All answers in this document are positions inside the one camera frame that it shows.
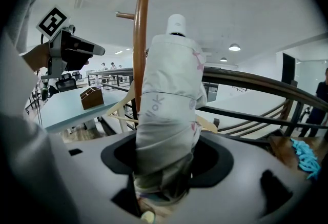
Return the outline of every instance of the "ceiling light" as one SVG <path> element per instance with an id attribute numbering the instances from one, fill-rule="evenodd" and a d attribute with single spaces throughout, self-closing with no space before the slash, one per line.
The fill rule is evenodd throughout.
<path id="1" fill-rule="evenodd" d="M 232 45 L 229 46 L 229 50 L 230 51 L 239 51 L 240 46 L 238 44 L 232 44 Z"/>

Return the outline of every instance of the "coat rack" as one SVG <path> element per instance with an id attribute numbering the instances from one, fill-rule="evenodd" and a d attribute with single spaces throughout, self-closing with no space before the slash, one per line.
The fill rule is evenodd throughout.
<path id="1" fill-rule="evenodd" d="M 146 65 L 146 31 L 149 0 L 137 0 L 135 14 L 117 12 L 116 16 L 134 21 L 133 76 L 137 112 L 140 110 L 141 88 Z"/>

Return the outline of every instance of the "hand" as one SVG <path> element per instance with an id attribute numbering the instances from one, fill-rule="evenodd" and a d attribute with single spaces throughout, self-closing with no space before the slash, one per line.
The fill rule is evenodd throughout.
<path id="1" fill-rule="evenodd" d="M 31 51 L 23 55 L 23 59 L 26 61 L 26 63 L 30 66 L 30 68 L 34 72 L 42 67 L 48 68 L 49 58 L 50 58 L 49 42 L 40 44 L 34 47 Z"/>

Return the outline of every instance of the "table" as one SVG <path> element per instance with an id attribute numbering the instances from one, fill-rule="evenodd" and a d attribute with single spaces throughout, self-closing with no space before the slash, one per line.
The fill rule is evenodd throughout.
<path id="1" fill-rule="evenodd" d="M 328 152 L 328 142 L 323 137 L 293 137 L 293 139 L 307 143 L 318 157 L 318 163 L 321 165 L 324 156 Z M 303 174 L 305 177 L 308 176 L 307 172 L 298 167 L 299 159 L 290 137 L 270 136 L 269 142 L 274 154 L 282 163 L 293 171 Z"/>
<path id="2" fill-rule="evenodd" d="M 84 110 L 80 94 L 88 88 L 77 88 L 54 94 L 40 111 L 42 127 L 51 133 L 61 132 L 82 123 L 92 127 L 91 123 L 95 117 L 104 115 L 108 109 L 124 98 L 123 95 L 102 90 L 104 104 Z"/>

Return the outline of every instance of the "black chair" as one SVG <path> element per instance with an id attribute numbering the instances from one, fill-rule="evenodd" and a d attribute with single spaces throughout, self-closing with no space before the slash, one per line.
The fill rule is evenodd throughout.
<path id="1" fill-rule="evenodd" d="M 66 79 L 70 79 L 71 77 L 72 75 L 70 73 L 62 74 L 61 77 L 58 78 L 58 80 L 66 80 Z"/>
<path id="2" fill-rule="evenodd" d="M 76 81 L 82 79 L 82 75 L 80 74 L 80 72 L 76 71 L 72 73 L 72 77 L 75 78 Z"/>
<path id="3" fill-rule="evenodd" d="M 77 88 L 76 81 L 73 78 L 59 80 L 56 82 L 56 86 L 59 92 L 65 92 Z"/>

